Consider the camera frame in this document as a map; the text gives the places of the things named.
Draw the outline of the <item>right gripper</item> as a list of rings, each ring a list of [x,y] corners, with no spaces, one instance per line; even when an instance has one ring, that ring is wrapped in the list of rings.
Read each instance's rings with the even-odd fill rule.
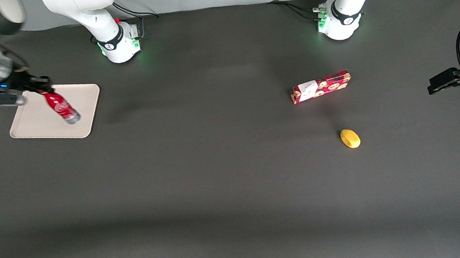
[[[49,76],[32,76],[26,68],[15,70],[11,67],[0,68],[0,94],[10,92],[35,92],[40,95],[48,93],[47,84],[51,84]]]

